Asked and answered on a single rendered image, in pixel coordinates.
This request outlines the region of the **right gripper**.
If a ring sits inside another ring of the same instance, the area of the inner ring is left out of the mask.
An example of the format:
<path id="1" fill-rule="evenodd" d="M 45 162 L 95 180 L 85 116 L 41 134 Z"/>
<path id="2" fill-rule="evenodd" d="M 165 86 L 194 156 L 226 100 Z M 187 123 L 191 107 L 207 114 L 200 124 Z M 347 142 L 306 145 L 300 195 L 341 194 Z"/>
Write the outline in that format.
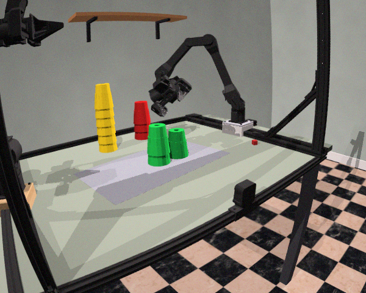
<path id="1" fill-rule="evenodd" d="M 151 106 L 151 110 L 160 117 L 161 116 L 164 117 L 168 112 L 167 111 L 168 109 L 165 106 L 168 102 L 173 104 L 177 99 L 180 102 L 186 96 L 186 94 L 188 94 L 188 92 L 191 91 L 192 89 L 192 86 L 183 78 L 179 78 L 174 84 L 171 85 L 172 89 L 168 88 L 162 94 L 164 99 L 161 102 L 156 101 Z M 161 113 L 161 115 L 159 113 Z"/>

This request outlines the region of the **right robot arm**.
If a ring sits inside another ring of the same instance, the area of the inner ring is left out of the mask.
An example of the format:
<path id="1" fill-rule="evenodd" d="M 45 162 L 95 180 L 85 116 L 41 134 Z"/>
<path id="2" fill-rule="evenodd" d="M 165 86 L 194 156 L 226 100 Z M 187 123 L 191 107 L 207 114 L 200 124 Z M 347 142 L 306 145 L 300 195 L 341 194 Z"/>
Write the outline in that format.
<path id="1" fill-rule="evenodd" d="M 205 37 L 206 36 L 206 37 Z M 179 77 L 169 79 L 175 66 L 178 62 L 185 56 L 185 54 L 190 50 L 192 46 L 204 46 L 209 54 L 212 56 L 214 64 L 218 70 L 221 80 L 224 85 L 224 90 L 222 91 L 225 101 L 231 104 L 231 120 L 228 122 L 242 124 L 247 122 L 245 120 L 245 102 L 241 99 L 238 90 L 235 85 L 230 80 L 229 73 L 221 59 L 221 55 L 218 48 L 217 39 L 211 35 L 206 34 L 203 37 L 193 37 L 186 38 L 183 44 L 175 51 L 175 53 L 161 65 L 155 71 L 156 81 L 153 83 L 153 89 L 149 90 L 149 95 L 151 100 L 155 103 L 156 101 L 161 101 L 164 99 L 162 94 L 168 88 L 172 89 L 174 84 Z M 242 104 L 242 102 L 244 104 Z"/>

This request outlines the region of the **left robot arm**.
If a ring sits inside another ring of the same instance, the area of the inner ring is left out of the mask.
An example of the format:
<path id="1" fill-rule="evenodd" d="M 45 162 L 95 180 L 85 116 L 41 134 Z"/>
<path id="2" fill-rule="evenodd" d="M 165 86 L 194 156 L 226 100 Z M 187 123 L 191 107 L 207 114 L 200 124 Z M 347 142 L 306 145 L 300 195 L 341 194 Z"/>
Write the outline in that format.
<path id="1" fill-rule="evenodd" d="M 9 10 L 11 8 L 21 7 L 24 9 L 24 12 L 25 12 L 27 4 L 28 4 L 28 0 L 7 0 L 7 5 L 5 8 L 5 15 L 4 15 L 4 18 L 2 19 L 2 23 L 7 22 L 7 13 L 9 12 Z M 18 164 L 18 159 L 20 158 L 20 156 L 22 154 L 22 147 L 21 147 L 21 144 L 19 143 L 19 141 L 17 139 L 12 139 L 12 137 L 13 136 L 8 136 L 8 140 L 9 140 L 9 145 L 10 145 L 10 149 L 12 152 L 13 160 L 14 160 L 14 163 L 16 166 Z M 24 184 L 22 173 L 20 173 L 18 167 L 16 167 L 16 170 L 17 170 L 22 188 L 24 190 L 26 185 Z M 4 199 L 5 199 L 5 195 L 4 195 L 4 191 L 2 189 L 2 185 L 1 185 L 1 181 L 0 181 L 0 200 L 4 200 Z"/>

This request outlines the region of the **pale lavender flat mat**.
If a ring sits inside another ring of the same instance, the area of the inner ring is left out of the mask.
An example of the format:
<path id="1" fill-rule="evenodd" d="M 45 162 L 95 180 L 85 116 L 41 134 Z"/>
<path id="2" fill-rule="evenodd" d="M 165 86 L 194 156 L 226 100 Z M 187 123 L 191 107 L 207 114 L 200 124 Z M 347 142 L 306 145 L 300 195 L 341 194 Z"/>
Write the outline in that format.
<path id="1" fill-rule="evenodd" d="M 187 149 L 186 158 L 170 159 L 160 167 L 148 164 L 147 149 L 74 175 L 116 205 L 229 154 L 191 142 Z"/>

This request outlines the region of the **yellow cup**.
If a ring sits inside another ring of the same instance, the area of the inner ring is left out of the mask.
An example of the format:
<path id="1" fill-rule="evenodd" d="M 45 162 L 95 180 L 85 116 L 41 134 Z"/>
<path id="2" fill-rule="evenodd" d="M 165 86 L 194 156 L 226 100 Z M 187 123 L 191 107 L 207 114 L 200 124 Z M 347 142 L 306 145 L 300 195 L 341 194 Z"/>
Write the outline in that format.
<path id="1" fill-rule="evenodd" d="M 115 133 L 109 136 L 98 136 L 98 143 L 102 145 L 107 145 L 116 142 L 116 135 Z"/>
<path id="2" fill-rule="evenodd" d="M 115 124 L 114 117 L 96 119 L 97 127 L 108 127 L 108 126 L 112 126 L 114 124 Z"/>
<path id="3" fill-rule="evenodd" d="M 99 151 L 101 153 L 110 153 L 110 152 L 113 152 L 113 151 L 116 151 L 116 150 L 117 150 L 117 143 L 116 142 L 111 143 L 111 144 L 107 144 L 107 145 L 99 144 Z"/>
<path id="4" fill-rule="evenodd" d="M 97 127 L 97 135 L 98 136 L 109 136 L 116 133 L 115 125 L 108 127 Z"/>
<path id="5" fill-rule="evenodd" d="M 100 109 L 100 110 L 95 109 L 95 118 L 109 118 L 113 116 L 114 113 L 112 107 L 109 109 Z"/>
<path id="6" fill-rule="evenodd" d="M 109 83 L 97 84 L 95 87 L 95 109 L 109 109 L 113 107 Z"/>

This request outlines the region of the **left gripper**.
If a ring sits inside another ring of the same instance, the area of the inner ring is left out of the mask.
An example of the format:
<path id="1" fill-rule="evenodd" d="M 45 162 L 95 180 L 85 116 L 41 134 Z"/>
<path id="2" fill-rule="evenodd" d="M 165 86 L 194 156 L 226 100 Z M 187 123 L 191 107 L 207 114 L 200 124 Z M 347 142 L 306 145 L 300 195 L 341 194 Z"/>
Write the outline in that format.
<path id="1" fill-rule="evenodd" d="M 24 18 L 21 17 L 22 13 L 24 13 L 24 9 L 21 7 L 11 8 L 7 13 L 7 22 L 2 23 L 2 19 L 0 19 L 0 47 L 25 45 L 26 40 L 33 47 L 41 46 L 43 39 L 64 27 L 62 22 L 38 20 L 31 13 L 29 17 Z"/>

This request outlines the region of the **red cup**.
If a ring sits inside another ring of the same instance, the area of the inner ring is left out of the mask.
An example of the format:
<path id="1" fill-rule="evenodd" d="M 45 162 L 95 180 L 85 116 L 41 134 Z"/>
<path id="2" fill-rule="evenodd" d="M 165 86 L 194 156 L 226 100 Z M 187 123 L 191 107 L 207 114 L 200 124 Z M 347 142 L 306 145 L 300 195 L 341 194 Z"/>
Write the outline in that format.
<path id="1" fill-rule="evenodd" d="M 135 125 L 134 124 L 134 131 L 135 132 L 148 132 L 149 131 L 149 125 L 150 125 L 150 123 L 144 124 L 144 125 Z"/>
<path id="2" fill-rule="evenodd" d="M 135 139 L 136 140 L 147 140 L 148 132 L 135 132 Z"/>
<path id="3" fill-rule="evenodd" d="M 134 108 L 134 124 L 144 125 L 150 123 L 149 109 L 147 101 L 135 102 Z"/>

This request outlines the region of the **green cup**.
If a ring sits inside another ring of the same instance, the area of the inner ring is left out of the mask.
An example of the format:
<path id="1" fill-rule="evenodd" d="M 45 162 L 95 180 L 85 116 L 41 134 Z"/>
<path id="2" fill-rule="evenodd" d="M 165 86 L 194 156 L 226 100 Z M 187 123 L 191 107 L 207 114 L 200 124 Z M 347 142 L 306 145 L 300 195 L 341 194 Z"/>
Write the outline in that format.
<path id="1" fill-rule="evenodd" d="M 182 128 L 173 128 L 168 131 L 170 159 L 183 159 L 188 156 L 185 131 Z"/>
<path id="2" fill-rule="evenodd" d="M 170 154 L 165 156 L 150 156 L 148 155 L 148 164 L 155 167 L 168 165 L 170 163 Z"/>
<path id="3" fill-rule="evenodd" d="M 166 126 L 163 123 L 149 125 L 148 150 L 150 156 L 165 156 L 170 153 Z"/>

